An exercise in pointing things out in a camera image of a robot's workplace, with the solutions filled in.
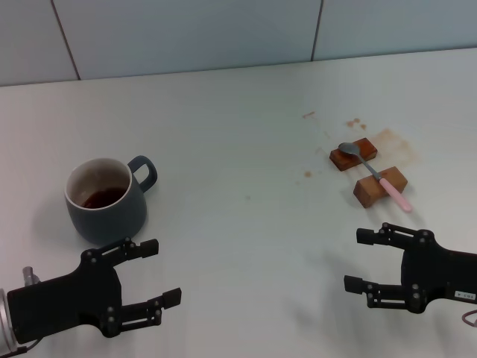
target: spoon bowl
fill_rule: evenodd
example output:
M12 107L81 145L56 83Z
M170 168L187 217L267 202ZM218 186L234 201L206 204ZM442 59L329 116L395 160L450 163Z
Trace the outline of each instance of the spoon bowl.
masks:
M338 146L338 149L342 151L343 153L351 154L351 155L359 156L361 153L361 151L359 150L359 147L354 143L341 143Z

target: white wall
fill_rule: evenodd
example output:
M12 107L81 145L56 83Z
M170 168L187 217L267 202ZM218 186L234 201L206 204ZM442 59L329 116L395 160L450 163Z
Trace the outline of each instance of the white wall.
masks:
M82 79L308 61L320 0L55 0Z
M324 0L316 60L477 46L476 0Z
M0 1L0 86L75 80L49 0Z

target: spoon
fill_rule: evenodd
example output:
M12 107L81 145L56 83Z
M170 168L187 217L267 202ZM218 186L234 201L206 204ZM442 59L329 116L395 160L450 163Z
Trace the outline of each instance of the spoon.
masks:
M400 192L396 190L394 186L387 179L384 179L379 173L371 168L371 166L363 159L360 154L359 147L353 143L341 143L338 146L338 149L346 154L356 155L360 161L364 164L364 166L371 172L371 174L376 178L376 180L381 184L383 188L385 188L386 192L388 192L389 196L394 199L396 204L402 209L402 211L406 213L410 213L412 211L412 206L409 202L401 195Z

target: label sticker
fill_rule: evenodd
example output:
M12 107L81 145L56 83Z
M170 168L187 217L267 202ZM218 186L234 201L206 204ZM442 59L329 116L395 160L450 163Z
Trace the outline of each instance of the label sticker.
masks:
M476 300L476 294L475 293L467 293L467 292L461 292L461 291L455 291L455 297L457 298L463 298L465 300Z

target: mug handle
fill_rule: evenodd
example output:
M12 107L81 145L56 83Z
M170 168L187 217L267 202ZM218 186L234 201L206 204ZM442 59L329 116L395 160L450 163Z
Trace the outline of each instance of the mug handle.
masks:
M137 169L141 168L143 165L148 167L149 175L139 184L139 187L142 192L147 192L157 182L157 170L154 164L144 155L138 155L127 164L132 173L137 171Z

